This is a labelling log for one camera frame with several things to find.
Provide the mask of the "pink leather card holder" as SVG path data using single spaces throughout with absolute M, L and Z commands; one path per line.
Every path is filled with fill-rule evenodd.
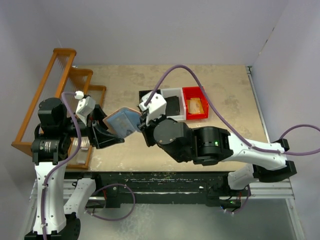
M 139 111 L 122 107 L 105 117 L 102 121 L 111 133 L 125 139 L 134 132 L 141 132 L 138 128 L 141 116 Z

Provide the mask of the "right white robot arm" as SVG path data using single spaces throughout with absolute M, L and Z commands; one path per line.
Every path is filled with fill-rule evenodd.
M 281 182 L 297 174 L 294 162 L 284 154 L 289 149 L 286 139 L 274 143 L 258 141 L 259 147 L 266 148 L 265 152 L 260 152 L 246 146 L 235 134 L 223 128 L 190 128 L 186 123 L 165 115 L 148 121 L 144 114 L 139 121 L 137 127 L 146 145 L 157 145 L 178 163 L 193 162 L 202 166 L 213 166 L 220 162 L 244 163 L 243 168 L 227 175 L 231 190 L 242 190 L 256 181 Z

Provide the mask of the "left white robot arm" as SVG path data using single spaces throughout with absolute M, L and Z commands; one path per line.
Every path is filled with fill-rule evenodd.
M 76 240 L 80 235 L 81 214 L 90 195 L 96 190 L 96 179 L 83 178 L 76 185 L 67 205 L 64 204 L 64 177 L 67 161 L 80 150 L 78 143 L 72 154 L 72 139 L 88 138 L 96 149 L 121 144 L 125 140 L 108 131 L 103 123 L 106 114 L 95 100 L 85 95 L 75 111 L 65 98 L 48 98 L 39 104 L 40 123 L 31 144 L 32 161 L 37 180 L 37 212 L 33 230 L 26 240 Z

